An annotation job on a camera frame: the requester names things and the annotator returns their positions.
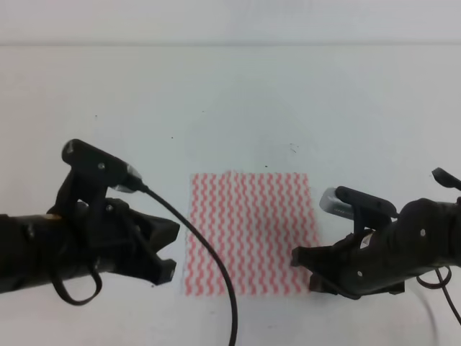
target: cloth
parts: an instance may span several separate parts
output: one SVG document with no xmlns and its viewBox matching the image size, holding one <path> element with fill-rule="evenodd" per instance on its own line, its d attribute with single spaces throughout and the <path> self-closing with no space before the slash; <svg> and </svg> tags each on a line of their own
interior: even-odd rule
<svg viewBox="0 0 461 346">
<path fill-rule="evenodd" d="M 236 294 L 308 292 L 308 271 L 290 267 L 295 247 L 318 245 L 306 174 L 204 173 L 191 182 L 190 220 L 220 255 Z M 190 232 L 183 289 L 187 296 L 227 294 L 218 266 Z"/>
</svg>

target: white wall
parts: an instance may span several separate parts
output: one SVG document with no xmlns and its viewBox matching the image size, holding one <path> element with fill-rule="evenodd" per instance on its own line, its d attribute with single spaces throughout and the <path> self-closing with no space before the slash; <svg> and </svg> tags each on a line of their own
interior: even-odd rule
<svg viewBox="0 0 461 346">
<path fill-rule="evenodd" d="M 456 0 L 0 0 L 0 44 L 461 41 Z"/>
</svg>

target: black rubber band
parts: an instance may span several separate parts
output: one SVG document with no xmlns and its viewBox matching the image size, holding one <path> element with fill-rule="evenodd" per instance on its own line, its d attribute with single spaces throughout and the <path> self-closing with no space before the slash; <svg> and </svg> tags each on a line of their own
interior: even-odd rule
<svg viewBox="0 0 461 346">
<path fill-rule="evenodd" d="M 96 290 L 94 291 L 94 293 L 93 293 L 93 295 L 91 297 L 89 297 L 87 299 L 84 299 L 82 301 L 76 301 L 75 299 L 73 299 L 71 297 L 71 295 L 67 291 L 67 289 L 66 289 L 66 287 L 65 287 L 65 285 L 63 283 L 63 279 L 62 279 L 61 276 L 59 276 L 58 271 L 55 269 L 55 267 L 53 265 L 50 266 L 51 283 L 53 284 L 53 286 L 54 286 L 54 288 L 56 290 L 56 293 L 66 303 L 69 303 L 69 304 L 74 305 L 74 306 L 82 306 L 82 305 L 85 305 L 85 304 L 89 303 L 90 301 L 92 301 L 93 298 L 96 297 L 99 294 L 99 292 L 101 292 L 102 279 L 99 276 L 99 273 L 94 269 L 93 264 L 88 264 L 87 267 L 88 267 L 89 274 L 91 275 L 91 277 L 94 280 L 94 283 L 96 284 Z"/>
</svg>

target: white table surface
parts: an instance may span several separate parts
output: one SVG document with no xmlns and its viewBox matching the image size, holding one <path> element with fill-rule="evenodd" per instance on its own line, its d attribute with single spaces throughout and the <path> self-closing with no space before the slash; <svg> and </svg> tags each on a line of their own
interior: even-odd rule
<svg viewBox="0 0 461 346">
<path fill-rule="evenodd" d="M 70 138 L 135 166 L 181 212 L 195 172 L 306 172 L 318 204 L 346 185 L 393 202 L 455 201 L 437 185 L 441 166 L 461 176 L 461 47 L 0 48 L 0 211 L 45 212 L 68 172 Z M 299 146 L 297 153 L 290 144 Z M 142 195 L 132 208 L 170 217 Z M 316 209 L 323 244 L 352 223 Z M 52 286 L 0 296 L 3 345 L 227 345 L 226 296 L 181 296 L 184 227 L 162 251 L 178 262 L 152 288 L 104 274 L 88 306 L 66 305 Z M 72 280 L 84 297 L 90 279 Z M 399 296 L 349 301 L 311 293 L 238 299 L 239 345 L 441 345 L 460 330 L 442 292 L 413 281 Z M 461 307 L 460 271 L 449 285 Z"/>
</svg>

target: screw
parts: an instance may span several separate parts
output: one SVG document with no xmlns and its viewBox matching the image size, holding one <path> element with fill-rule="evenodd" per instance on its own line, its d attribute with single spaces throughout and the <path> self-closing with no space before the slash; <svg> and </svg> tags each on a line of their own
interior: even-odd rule
<svg viewBox="0 0 461 346">
<path fill-rule="evenodd" d="M 27 234 L 29 235 L 29 238 L 34 239 L 35 231 L 34 231 L 34 227 L 32 225 L 29 225 L 27 227 Z"/>
</svg>

